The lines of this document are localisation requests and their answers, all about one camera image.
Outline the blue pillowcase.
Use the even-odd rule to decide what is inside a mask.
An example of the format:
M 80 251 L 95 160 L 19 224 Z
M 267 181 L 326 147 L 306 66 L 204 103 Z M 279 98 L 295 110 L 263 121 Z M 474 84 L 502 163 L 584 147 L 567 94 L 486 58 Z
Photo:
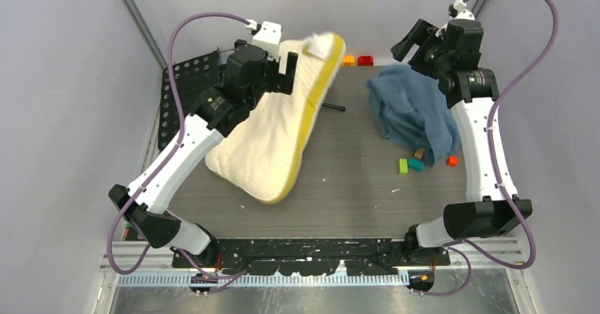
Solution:
M 459 130 L 437 80 L 399 64 L 383 67 L 366 88 L 382 138 L 412 151 L 424 149 L 430 166 L 458 152 Z

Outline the white pillow with yellow band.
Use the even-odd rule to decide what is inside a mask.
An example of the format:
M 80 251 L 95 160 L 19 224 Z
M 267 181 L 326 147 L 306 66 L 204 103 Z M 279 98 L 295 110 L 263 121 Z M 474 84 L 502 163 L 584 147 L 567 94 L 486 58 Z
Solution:
M 313 34 L 279 45 L 298 60 L 292 94 L 266 93 L 247 120 L 204 158 L 214 174 L 264 204 L 276 204 L 293 188 L 321 105 L 346 53 L 337 33 Z

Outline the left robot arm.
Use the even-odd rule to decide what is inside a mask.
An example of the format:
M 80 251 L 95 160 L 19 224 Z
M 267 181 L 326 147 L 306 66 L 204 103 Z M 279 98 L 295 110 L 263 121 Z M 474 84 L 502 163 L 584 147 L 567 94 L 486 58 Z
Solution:
M 128 186 L 114 185 L 109 198 L 120 217 L 142 234 L 153 248 L 185 250 L 200 267 L 217 258 L 212 236 L 200 225 L 169 211 L 169 204 L 197 164 L 254 110 L 265 93 L 293 91 L 296 52 L 279 60 L 255 45 L 238 45 L 226 63 L 210 74 L 177 132 L 157 159 Z

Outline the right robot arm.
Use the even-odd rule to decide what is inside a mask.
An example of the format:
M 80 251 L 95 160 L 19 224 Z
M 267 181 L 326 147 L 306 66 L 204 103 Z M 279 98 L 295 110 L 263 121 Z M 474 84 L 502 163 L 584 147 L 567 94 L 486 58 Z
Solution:
M 533 202 L 519 196 L 504 156 L 496 116 L 497 78 L 479 65 L 483 34 L 482 25 L 474 20 L 453 19 L 438 28 L 420 19 L 391 48 L 393 58 L 401 61 L 416 47 L 410 68 L 438 81 L 457 123 L 467 172 L 466 201 L 445 206 L 441 217 L 412 226 L 405 234 L 409 241 L 404 255 L 412 264 L 423 264 L 433 250 L 459 243 L 483 252 L 473 238 L 503 236 L 517 226 L 524 229 L 529 244 L 529 258 L 519 268 L 536 259 L 536 243 L 526 222 Z

